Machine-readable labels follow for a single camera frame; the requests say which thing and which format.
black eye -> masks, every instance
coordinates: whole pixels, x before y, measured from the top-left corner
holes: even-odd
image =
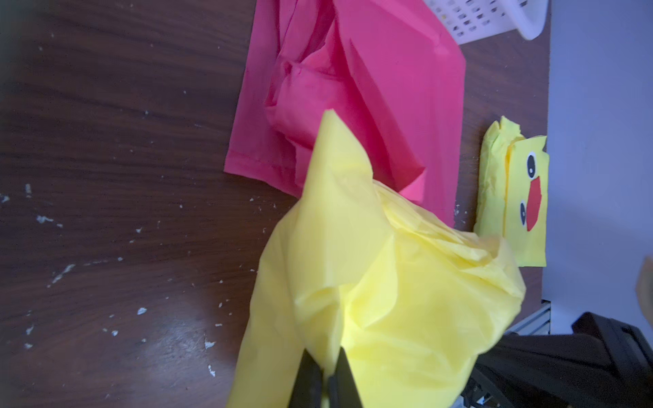
[[[522,225],[526,225],[526,205],[522,201],[522,204],[519,206],[519,215],[522,218]]]
[[[532,180],[535,178],[535,153],[528,155],[526,160],[526,170],[528,171],[528,177]]]

folded paper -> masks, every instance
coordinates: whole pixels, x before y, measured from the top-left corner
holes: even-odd
[[[453,226],[464,75],[422,0],[258,0],[225,172],[299,197],[333,109],[375,179]]]
[[[449,407],[524,293],[502,238],[453,230],[374,181],[327,111],[302,198],[261,255],[227,407],[285,408],[303,350],[328,375],[341,346],[363,406]]]
[[[519,266],[546,266],[549,155],[546,136],[524,138],[505,117],[483,138],[474,232],[503,236]]]

white debris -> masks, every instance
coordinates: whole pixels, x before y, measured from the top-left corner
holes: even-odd
[[[37,221],[39,222],[39,224],[43,224],[46,221],[51,223],[54,220],[52,218],[47,218],[44,215],[37,215]]]
[[[54,279],[52,280],[52,283],[57,283],[59,280],[61,280],[61,278],[62,278],[65,274],[67,274],[68,272],[70,272],[74,267],[75,267],[75,264],[70,264],[70,265],[66,266],[66,268],[63,270],[63,272],[61,272],[59,275],[56,275],[56,276],[54,277]]]

googly eye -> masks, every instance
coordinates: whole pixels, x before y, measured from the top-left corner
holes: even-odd
[[[522,204],[519,206],[519,216],[522,219],[522,225],[526,226],[526,203],[522,201]]]
[[[528,178],[533,180],[535,178],[535,175],[537,174],[537,169],[536,169],[536,163],[535,163],[535,153],[530,152],[528,155],[528,158],[526,159],[526,171],[528,171]]]

wooden table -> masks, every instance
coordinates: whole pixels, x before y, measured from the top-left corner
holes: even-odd
[[[225,404],[259,255],[295,202],[222,173],[254,5],[0,10],[0,406]],[[549,31],[462,49],[471,230],[485,129],[547,131]],[[541,270],[523,272],[530,313]]]

